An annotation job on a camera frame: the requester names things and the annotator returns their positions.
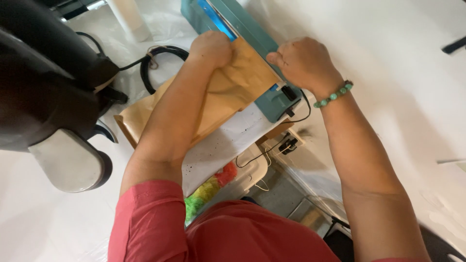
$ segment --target hand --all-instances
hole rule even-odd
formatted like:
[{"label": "hand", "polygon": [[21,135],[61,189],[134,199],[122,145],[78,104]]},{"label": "hand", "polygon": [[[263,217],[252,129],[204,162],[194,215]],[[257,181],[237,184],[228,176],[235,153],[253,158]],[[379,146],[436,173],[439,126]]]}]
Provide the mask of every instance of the hand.
[{"label": "hand", "polygon": [[213,69],[226,66],[232,59],[230,39],[223,32],[207,31],[192,42],[188,60]]},{"label": "hand", "polygon": [[278,66],[286,79],[318,99],[328,97],[343,83],[327,48],[309,37],[284,43],[277,52],[268,54],[267,60]]}]

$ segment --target paper roll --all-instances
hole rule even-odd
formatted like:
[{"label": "paper roll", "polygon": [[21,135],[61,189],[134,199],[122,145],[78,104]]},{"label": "paper roll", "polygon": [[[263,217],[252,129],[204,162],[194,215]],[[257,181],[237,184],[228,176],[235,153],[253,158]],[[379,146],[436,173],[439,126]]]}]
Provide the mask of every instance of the paper roll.
[{"label": "paper roll", "polygon": [[123,30],[132,39],[142,42],[151,35],[134,0],[107,0],[107,2]]}]

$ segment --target impulse heat sealer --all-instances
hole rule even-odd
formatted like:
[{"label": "impulse heat sealer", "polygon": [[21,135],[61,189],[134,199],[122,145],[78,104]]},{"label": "impulse heat sealer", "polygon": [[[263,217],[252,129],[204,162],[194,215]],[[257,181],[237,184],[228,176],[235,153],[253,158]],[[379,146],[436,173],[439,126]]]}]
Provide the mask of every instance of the impulse heat sealer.
[{"label": "impulse heat sealer", "polygon": [[[278,44],[236,0],[182,0],[181,13],[198,34],[217,30],[224,32],[231,41],[242,37],[264,60],[268,53],[278,49]],[[275,123],[284,114],[295,115],[293,108],[301,100],[302,93],[287,82],[278,67],[269,65],[281,81],[270,87],[255,103],[267,119]]]}]

